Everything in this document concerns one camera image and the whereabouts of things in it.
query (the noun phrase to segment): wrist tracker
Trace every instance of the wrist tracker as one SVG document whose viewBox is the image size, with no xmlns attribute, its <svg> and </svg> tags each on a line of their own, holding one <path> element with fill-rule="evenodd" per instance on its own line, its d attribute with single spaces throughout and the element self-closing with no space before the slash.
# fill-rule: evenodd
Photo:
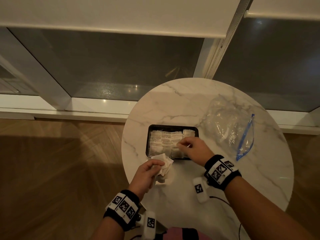
<svg viewBox="0 0 320 240">
<path fill-rule="evenodd" d="M 135 226 L 140 210 L 139 198 L 130 190 L 122 190 L 106 207 L 105 217 L 111 217 L 126 232 Z"/>
<path fill-rule="evenodd" d="M 208 180 L 208 184 L 220 190 L 225 190 L 236 176 L 242 177 L 234 164 L 221 155 L 214 155 L 210 158 L 204 168 L 206 169 L 204 176 Z"/>
</svg>

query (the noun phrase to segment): hand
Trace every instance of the hand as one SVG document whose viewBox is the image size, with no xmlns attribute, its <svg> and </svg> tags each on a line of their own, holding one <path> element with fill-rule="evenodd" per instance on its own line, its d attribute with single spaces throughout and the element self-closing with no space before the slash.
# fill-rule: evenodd
<svg viewBox="0 0 320 240">
<path fill-rule="evenodd" d="M 185 137 L 178 142 L 177 147 L 192 161 L 203 167 L 214 156 L 214 153 L 199 137 Z"/>
<path fill-rule="evenodd" d="M 128 190 L 135 193 L 139 197 L 139 200 L 142 201 L 144 194 L 152 188 L 155 176 L 159 173 L 161 166 L 164 164 L 163 161 L 151 159 L 140 165 Z"/>
</svg>

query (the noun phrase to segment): ziploc bag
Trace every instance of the ziploc bag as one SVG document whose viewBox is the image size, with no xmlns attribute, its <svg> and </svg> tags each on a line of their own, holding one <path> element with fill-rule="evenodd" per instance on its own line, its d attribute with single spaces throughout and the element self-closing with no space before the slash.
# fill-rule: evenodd
<svg viewBox="0 0 320 240">
<path fill-rule="evenodd" d="M 220 94 L 211 101 L 204 122 L 206 132 L 214 135 L 224 152 L 237 161 L 254 144 L 254 114 L 235 107 Z"/>
</svg>

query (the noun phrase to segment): round marble table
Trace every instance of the round marble table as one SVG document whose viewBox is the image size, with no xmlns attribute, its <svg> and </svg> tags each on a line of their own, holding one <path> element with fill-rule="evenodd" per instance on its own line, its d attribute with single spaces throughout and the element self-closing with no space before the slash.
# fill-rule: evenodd
<svg viewBox="0 0 320 240">
<path fill-rule="evenodd" d="M 146 156 L 148 127 L 159 125 L 195 126 L 215 154 L 225 153 L 216 138 L 206 132 L 210 101 L 218 95 L 255 114 L 254 145 L 234 162 L 242 176 L 265 197 L 285 210 L 294 182 L 291 153 L 279 126 L 254 99 L 222 82 L 204 78 L 182 78 L 157 86 L 134 106 L 122 135 L 122 162 L 129 182 Z M 165 227 L 195 228 L 208 236 L 238 239 L 239 220 L 233 210 L 218 199 L 204 204 L 197 200 L 192 179 L 202 176 L 203 167 L 192 161 L 174 161 L 165 184 L 156 184 L 142 200 Z M 210 187 L 208 194 L 226 199 L 221 190 Z M 249 238 L 241 228 L 241 239 Z"/>
</svg>

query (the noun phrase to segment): white window shade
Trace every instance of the white window shade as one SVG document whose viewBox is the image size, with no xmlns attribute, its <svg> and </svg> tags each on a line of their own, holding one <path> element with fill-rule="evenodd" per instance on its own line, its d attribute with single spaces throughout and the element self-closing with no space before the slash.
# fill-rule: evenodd
<svg viewBox="0 0 320 240">
<path fill-rule="evenodd" d="M 239 1 L 0 0 L 0 25 L 225 38 Z"/>
<path fill-rule="evenodd" d="M 320 20 L 320 0 L 253 0 L 245 17 Z"/>
</svg>

